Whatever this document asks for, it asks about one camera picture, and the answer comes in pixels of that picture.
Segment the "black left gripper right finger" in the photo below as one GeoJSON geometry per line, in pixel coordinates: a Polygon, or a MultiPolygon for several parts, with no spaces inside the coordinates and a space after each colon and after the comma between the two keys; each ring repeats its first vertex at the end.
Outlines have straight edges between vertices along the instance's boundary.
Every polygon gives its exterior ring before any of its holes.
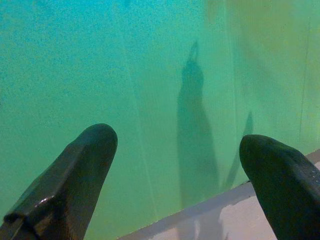
{"type": "Polygon", "coordinates": [[[277,240],[320,240],[320,170],[299,150],[260,134],[242,138],[239,158],[277,240]]]}

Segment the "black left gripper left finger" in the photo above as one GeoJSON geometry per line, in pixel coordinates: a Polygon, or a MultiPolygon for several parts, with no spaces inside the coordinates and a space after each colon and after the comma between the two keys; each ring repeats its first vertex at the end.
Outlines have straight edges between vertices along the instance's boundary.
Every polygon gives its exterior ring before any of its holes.
{"type": "Polygon", "coordinates": [[[117,145],[108,124],[86,128],[4,216],[3,240],[84,240],[117,145]]]}

